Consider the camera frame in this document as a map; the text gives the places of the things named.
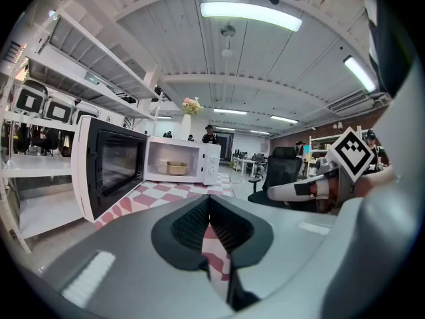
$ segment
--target microwave window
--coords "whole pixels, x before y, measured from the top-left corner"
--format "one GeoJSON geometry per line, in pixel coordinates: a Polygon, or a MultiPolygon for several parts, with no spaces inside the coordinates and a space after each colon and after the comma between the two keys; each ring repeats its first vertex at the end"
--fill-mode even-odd
{"type": "Polygon", "coordinates": [[[138,142],[120,136],[109,137],[103,148],[102,184],[113,187],[136,174],[138,142]]]}

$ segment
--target ceiling beam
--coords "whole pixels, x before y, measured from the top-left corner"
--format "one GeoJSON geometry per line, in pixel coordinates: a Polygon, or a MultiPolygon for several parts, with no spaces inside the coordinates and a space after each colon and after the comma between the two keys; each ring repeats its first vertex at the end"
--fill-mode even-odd
{"type": "MultiPolygon", "coordinates": [[[[138,0],[135,3],[123,8],[115,15],[115,20],[118,21],[121,18],[124,18],[126,15],[137,11],[140,8],[150,5],[151,3],[155,3],[160,0],[138,0]]],[[[360,43],[356,40],[356,38],[347,31],[347,28],[340,25],[336,18],[330,17],[324,11],[321,11],[316,6],[310,5],[307,0],[280,0],[286,5],[291,5],[301,11],[306,12],[308,15],[319,20],[325,26],[329,27],[331,30],[340,35],[345,41],[347,41],[363,58],[363,60],[372,68],[372,65],[369,61],[369,52],[366,51],[360,43]]]]}
{"type": "Polygon", "coordinates": [[[110,33],[120,44],[124,50],[131,55],[132,59],[144,69],[146,72],[155,70],[157,63],[151,54],[145,49],[139,41],[137,41],[131,34],[129,34],[123,27],[117,24],[111,16],[109,16],[102,6],[99,6],[94,0],[75,0],[87,12],[95,18],[103,27],[103,30],[110,33]]]}
{"type": "Polygon", "coordinates": [[[227,84],[241,85],[249,88],[257,88],[258,90],[267,90],[276,92],[278,94],[301,100],[319,107],[325,106],[325,102],[317,97],[311,96],[305,92],[275,84],[273,82],[266,82],[265,80],[259,80],[255,78],[247,78],[241,76],[225,76],[224,74],[174,74],[167,75],[162,78],[165,83],[174,84],[180,82],[204,82],[204,83],[224,83],[226,79],[227,84]]]}

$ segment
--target brick wall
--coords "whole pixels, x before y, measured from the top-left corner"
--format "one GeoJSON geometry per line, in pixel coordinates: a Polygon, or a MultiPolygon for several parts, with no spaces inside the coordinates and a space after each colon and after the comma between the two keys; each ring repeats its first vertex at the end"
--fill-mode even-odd
{"type": "MultiPolygon", "coordinates": [[[[386,108],[379,108],[374,112],[368,114],[355,116],[352,118],[347,118],[342,120],[343,132],[350,126],[352,129],[357,130],[357,126],[361,126],[362,129],[370,129],[376,123],[376,121],[381,117],[386,108]]],[[[288,135],[284,137],[275,138],[270,141],[270,153],[273,152],[273,149],[278,146],[294,146],[296,142],[303,141],[304,143],[309,143],[309,137],[319,138],[325,136],[332,136],[339,134],[339,129],[334,129],[333,125],[335,122],[326,124],[324,126],[316,127],[316,130],[306,130],[303,132],[298,132],[297,134],[288,135]]]]}

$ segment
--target flowers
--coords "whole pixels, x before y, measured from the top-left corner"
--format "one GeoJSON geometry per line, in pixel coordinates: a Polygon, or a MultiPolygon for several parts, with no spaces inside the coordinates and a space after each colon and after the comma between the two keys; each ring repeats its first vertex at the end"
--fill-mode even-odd
{"type": "Polygon", "coordinates": [[[195,99],[185,98],[182,105],[185,114],[198,114],[203,109],[203,106],[198,102],[198,97],[195,97],[195,99]]]}

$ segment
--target food container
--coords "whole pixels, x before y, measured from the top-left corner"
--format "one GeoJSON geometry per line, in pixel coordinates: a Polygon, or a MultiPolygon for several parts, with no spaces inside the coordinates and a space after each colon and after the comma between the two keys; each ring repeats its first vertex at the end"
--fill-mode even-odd
{"type": "Polygon", "coordinates": [[[169,175],[183,176],[186,175],[187,165],[183,162],[167,162],[167,173],[169,175]]]}

